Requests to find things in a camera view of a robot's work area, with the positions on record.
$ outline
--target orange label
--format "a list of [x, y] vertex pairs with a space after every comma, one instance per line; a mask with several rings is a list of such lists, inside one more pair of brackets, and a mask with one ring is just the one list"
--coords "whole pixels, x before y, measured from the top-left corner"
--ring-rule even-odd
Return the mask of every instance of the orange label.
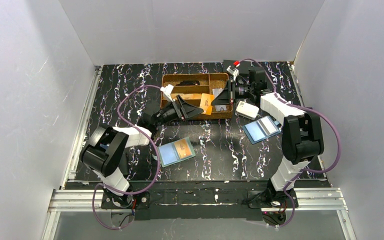
[[185, 138], [175, 141], [174, 147], [176, 148], [177, 154], [181, 159], [192, 155], [191, 149], [189, 148], [188, 142]]
[[214, 100], [213, 94], [206, 94], [206, 93], [202, 94], [201, 103], [199, 104], [199, 107], [204, 110], [202, 114], [211, 115], [211, 112], [213, 111], [213, 106], [211, 106], [211, 102], [213, 100]]

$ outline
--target black marbled surface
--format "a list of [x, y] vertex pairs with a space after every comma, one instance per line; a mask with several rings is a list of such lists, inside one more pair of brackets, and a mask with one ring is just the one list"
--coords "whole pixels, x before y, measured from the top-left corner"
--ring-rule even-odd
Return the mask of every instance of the black marbled surface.
[[[287, 62], [263, 62], [269, 75], [277, 85], [277, 91], [287, 101], [299, 104]], [[104, 65], [97, 87], [93, 109], [89, 119], [84, 143], [99, 123], [110, 126], [126, 127], [117, 114], [120, 101], [135, 88], [142, 85], [161, 86], [165, 74], [218, 73], [223, 71], [221, 62], [206, 63], [155, 63]], [[136, 123], [142, 111], [160, 107], [161, 92], [157, 89], [145, 89], [131, 97], [122, 110], [123, 116]], [[267, 113], [260, 110], [259, 115]], [[189, 137], [196, 157], [162, 167], [158, 177], [160, 181], [211, 181], [211, 180], [268, 180], [277, 170], [282, 160], [282, 135], [270, 137], [252, 145], [241, 126], [251, 120], [233, 115], [231, 119], [195, 120], [172, 122], [162, 126], [156, 138], [160, 146], [185, 137]], [[149, 146], [127, 149], [130, 160], [131, 181], [151, 180], [155, 174], [157, 162]], [[318, 161], [311, 162], [312, 169], [320, 170]], [[324, 178], [322, 174], [303, 173], [301, 178]], [[98, 181], [98, 177], [79, 162], [75, 180]]]

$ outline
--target robotic arm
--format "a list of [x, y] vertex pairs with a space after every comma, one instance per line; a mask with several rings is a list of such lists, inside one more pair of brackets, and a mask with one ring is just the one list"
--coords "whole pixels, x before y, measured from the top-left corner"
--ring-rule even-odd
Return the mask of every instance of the robotic arm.
[[[238, 85], [236, 77], [239, 71], [236, 66], [229, 66], [227, 71], [233, 78], [211, 105], [226, 105], [232, 104], [235, 99], [249, 99], [282, 125], [282, 162], [261, 197], [266, 203], [283, 203], [287, 199], [284, 193], [287, 183], [324, 151], [320, 117], [287, 105], [286, 100], [269, 90], [268, 76], [263, 67], [250, 68], [249, 83]], [[288, 194], [293, 191], [294, 183], [295, 180], [285, 189]]]
[[[161, 91], [169, 103], [156, 113], [145, 110], [136, 127], [111, 127], [100, 124], [90, 136], [80, 152], [80, 161], [98, 175], [105, 186], [113, 187], [118, 191], [130, 191], [130, 184], [125, 178], [129, 175], [129, 161], [124, 154], [126, 148], [146, 146], [149, 139], [136, 128], [152, 137], [158, 127], [175, 120], [188, 120], [201, 114], [204, 110], [195, 107], [177, 95], [177, 99], [170, 97], [173, 86], [162, 87]], [[128, 206], [133, 198], [122, 193], [104, 188], [107, 196], [117, 206]]]

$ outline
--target black robot arm segment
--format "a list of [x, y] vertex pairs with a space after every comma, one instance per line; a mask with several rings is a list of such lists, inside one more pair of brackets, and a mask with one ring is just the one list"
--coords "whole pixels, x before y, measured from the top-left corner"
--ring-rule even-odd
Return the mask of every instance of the black robot arm segment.
[[266, 70], [263, 67], [250, 67], [249, 83], [236, 85], [236, 81], [229, 79], [223, 91], [211, 102], [211, 105], [229, 105], [236, 99], [249, 99], [259, 106], [261, 95], [272, 92], [267, 87], [267, 81]]
[[322, 154], [323, 143], [320, 117], [312, 112], [304, 116], [286, 116], [282, 128], [282, 151], [286, 159], [297, 164], [311, 161]]
[[129, 135], [126, 133], [100, 124], [81, 150], [80, 160], [104, 177], [111, 175], [119, 165], [123, 174], [126, 174], [128, 162], [126, 160], [120, 163], [120, 160], [128, 139]]
[[137, 125], [148, 129], [152, 135], [158, 131], [158, 127], [176, 120], [188, 120], [204, 112], [202, 108], [187, 103], [180, 95], [177, 100], [169, 102], [158, 112], [146, 109], [139, 118]]

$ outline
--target white enclosure wall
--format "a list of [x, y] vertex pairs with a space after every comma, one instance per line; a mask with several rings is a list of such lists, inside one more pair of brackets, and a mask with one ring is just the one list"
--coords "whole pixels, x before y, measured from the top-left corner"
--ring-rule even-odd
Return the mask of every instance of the white enclosure wall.
[[42, 236], [93, 75], [58, 0], [0, 0], [0, 239]]
[[95, 65], [293, 61], [324, 0], [60, 0]]
[[[328, 174], [358, 239], [384, 239], [384, 1], [326, 0], [295, 61], [306, 106], [325, 113], [343, 143]], [[336, 155], [324, 126], [325, 165]]]

